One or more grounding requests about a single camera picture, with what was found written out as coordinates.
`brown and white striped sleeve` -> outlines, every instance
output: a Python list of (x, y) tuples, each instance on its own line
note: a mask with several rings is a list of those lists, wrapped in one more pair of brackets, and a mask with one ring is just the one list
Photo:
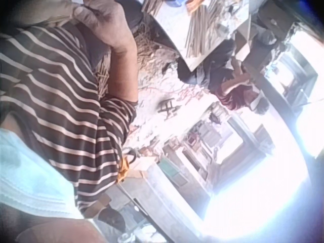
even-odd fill
[(135, 108), (115, 97), (99, 100), (73, 27), (38, 26), (1, 36), (0, 115), (20, 114), (40, 156), (74, 185), (83, 211), (116, 182)]

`dirt floor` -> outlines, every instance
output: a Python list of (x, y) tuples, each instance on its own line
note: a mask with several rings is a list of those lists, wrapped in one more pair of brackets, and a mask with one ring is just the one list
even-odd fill
[[(162, 124), (176, 115), (158, 113), (161, 101), (173, 98), (173, 105), (186, 105), (193, 97), (199, 97), (201, 88), (186, 85), (177, 77), (177, 52), (152, 41), (156, 35), (151, 23), (142, 22), (134, 33), (138, 49), (139, 102), (137, 117), (130, 127), (125, 146), (142, 147), (163, 133)], [(97, 67), (99, 96), (107, 92), (110, 54)]]

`cloth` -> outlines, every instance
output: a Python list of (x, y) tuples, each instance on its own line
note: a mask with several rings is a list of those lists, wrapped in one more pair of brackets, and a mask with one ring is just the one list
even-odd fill
[(13, 132), (0, 129), (0, 202), (49, 218), (82, 219), (74, 188)]
[(121, 160), (121, 166), (117, 176), (117, 182), (120, 182), (126, 178), (129, 169), (130, 169), (130, 164), (128, 160), (123, 157), (123, 159)]
[(75, 26), (11, 29), (3, 36), (0, 117), (20, 114), (43, 151), (37, 153), (73, 184), (83, 212), (117, 181), (135, 107), (115, 97), (98, 99)]
[(244, 91), (252, 89), (251, 86), (240, 85), (233, 89), (229, 94), (225, 95), (222, 91), (222, 87), (219, 86), (216, 90), (211, 91), (216, 95), (219, 101), (229, 110), (239, 110), (246, 107), (244, 101)]

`dry grass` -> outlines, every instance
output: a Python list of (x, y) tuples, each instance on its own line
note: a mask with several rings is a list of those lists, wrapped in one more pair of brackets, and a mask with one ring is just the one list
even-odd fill
[[(137, 44), (138, 69), (142, 72), (139, 88), (142, 87), (142, 83), (149, 84), (156, 79), (161, 79), (163, 67), (176, 59), (174, 52), (164, 49), (151, 41), (154, 35), (151, 30), (152, 27), (149, 21), (148, 23), (142, 22), (134, 33), (134, 39)], [(109, 70), (110, 53), (104, 56), (96, 69), (96, 77), (99, 83), (99, 98), (102, 98), (108, 91)]]

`face mask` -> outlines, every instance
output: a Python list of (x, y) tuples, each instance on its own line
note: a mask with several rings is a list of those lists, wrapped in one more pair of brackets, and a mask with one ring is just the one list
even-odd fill
[(0, 202), (49, 218), (82, 219), (74, 189), (13, 132), (0, 129)]

